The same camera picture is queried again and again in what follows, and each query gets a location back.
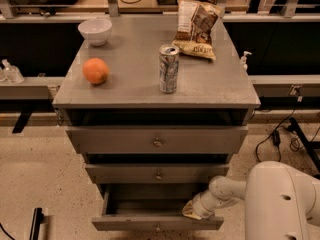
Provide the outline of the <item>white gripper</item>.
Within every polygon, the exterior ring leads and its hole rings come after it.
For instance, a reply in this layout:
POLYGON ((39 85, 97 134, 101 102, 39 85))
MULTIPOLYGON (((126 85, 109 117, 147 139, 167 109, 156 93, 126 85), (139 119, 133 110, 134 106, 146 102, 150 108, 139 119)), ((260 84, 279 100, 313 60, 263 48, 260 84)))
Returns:
POLYGON ((201 220, 214 214, 214 198, 210 192, 201 192, 188 201, 182 209, 185 217, 201 220))

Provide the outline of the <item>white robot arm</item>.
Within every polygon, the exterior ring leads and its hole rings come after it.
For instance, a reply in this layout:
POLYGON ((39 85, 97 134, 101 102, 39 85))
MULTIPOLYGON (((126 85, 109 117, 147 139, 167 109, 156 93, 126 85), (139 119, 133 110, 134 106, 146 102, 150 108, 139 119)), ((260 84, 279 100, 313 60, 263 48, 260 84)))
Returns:
POLYGON ((309 240, 308 226, 320 226, 320 180, 274 161, 255 165, 245 181, 212 178, 182 213, 207 219, 238 199, 245 202, 246 240, 309 240))

